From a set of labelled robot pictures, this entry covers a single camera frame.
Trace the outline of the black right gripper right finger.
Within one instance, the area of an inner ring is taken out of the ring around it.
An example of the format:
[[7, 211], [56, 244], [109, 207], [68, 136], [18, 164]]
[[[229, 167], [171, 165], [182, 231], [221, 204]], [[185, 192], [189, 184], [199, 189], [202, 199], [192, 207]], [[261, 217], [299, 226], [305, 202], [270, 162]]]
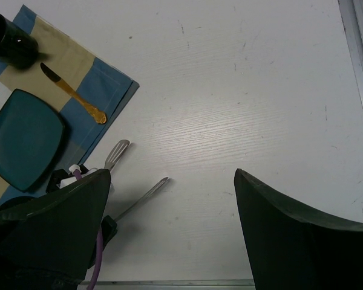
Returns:
[[241, 169], [234, 186], [257, 289], [363, 289], [363, 223], [310, 207]]

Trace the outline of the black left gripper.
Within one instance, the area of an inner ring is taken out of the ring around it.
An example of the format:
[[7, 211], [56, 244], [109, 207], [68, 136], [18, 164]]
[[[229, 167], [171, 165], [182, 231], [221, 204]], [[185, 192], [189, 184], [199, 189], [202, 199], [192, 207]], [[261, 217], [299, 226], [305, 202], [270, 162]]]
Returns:
[[110, 240], [117, 234], [117, 222], [109, 215], [105, 216], [101, 223], [103, 246], [107, 246]]

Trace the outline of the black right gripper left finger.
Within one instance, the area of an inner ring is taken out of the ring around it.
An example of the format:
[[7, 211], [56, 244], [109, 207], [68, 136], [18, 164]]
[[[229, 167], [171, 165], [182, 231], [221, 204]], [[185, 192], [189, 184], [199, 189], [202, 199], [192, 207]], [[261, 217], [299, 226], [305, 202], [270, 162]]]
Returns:
[[0, 210], [0, 289], [76, 289], [108, 199], [100, 169], [54, 193]]

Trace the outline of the metal tongs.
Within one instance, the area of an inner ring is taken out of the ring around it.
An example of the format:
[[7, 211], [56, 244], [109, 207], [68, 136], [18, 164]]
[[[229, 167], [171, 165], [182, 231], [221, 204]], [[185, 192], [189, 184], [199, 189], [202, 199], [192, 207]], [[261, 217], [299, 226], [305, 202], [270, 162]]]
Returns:
[[104, 216], [116, 218], [166, 175], [154, 168], [156, 155], [146, 143], [132, 143], [111, 171], [112, 189]]

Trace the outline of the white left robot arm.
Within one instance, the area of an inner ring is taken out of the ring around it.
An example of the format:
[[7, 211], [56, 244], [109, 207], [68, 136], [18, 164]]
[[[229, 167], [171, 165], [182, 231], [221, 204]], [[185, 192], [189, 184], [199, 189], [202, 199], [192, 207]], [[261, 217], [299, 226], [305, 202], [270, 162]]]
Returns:
[[[79, 167], [82, 173], [82, 177], [86, 177], [87, 175], [97, 171], [97, 168], [87, 169], [83, 164], [79, 165]], [[68, 173], [64, 169], [54, 170], [51, 174], [45, 192], [46, 194], [56, 192], [59, 189], [66, 187], [75, 181], [77, 181], [77, 179], [72, 173]], [[101, 227], [103, 236], [103, 248], [106, 248], [109, 241], [117, 233], [117, 222], [111, 216], [105, 215], [103, 217]]]

